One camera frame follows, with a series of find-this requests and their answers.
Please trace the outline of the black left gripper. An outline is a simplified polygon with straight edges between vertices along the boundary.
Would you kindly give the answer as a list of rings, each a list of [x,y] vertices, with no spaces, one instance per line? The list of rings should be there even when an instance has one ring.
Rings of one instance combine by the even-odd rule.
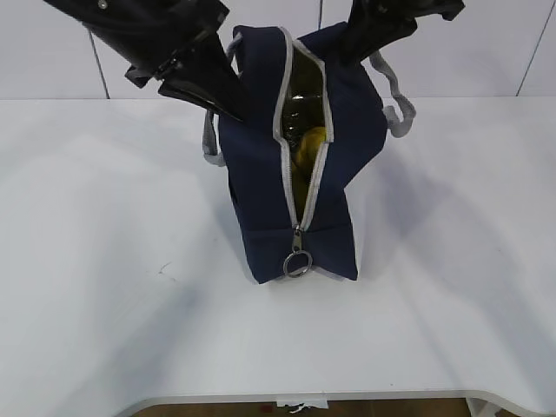
[[[249,111],[248,93],[232,70],[217,31],[228,8],[168,8],[155,27],[134,34],[125,77],[143,88],[165,80],[161,96],[194,104],[241,121]]]

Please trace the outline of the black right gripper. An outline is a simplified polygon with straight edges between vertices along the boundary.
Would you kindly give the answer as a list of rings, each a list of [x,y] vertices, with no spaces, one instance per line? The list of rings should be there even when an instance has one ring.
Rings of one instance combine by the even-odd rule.
[[[356,0],[341,35],[341,60],[360,63],[381,48],[411,36],[416,19],[439,15],[454,20],[465,8],[461,0]]]

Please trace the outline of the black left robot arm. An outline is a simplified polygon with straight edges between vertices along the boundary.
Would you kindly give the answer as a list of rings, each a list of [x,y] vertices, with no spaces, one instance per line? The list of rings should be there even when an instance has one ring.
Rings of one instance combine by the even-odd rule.
[[[49,4],[74,18],[128,63],[137,88],[156,79],[162,96],[242,120],[248,94],[218,30],[229,9],[220,1],[64,1]]]

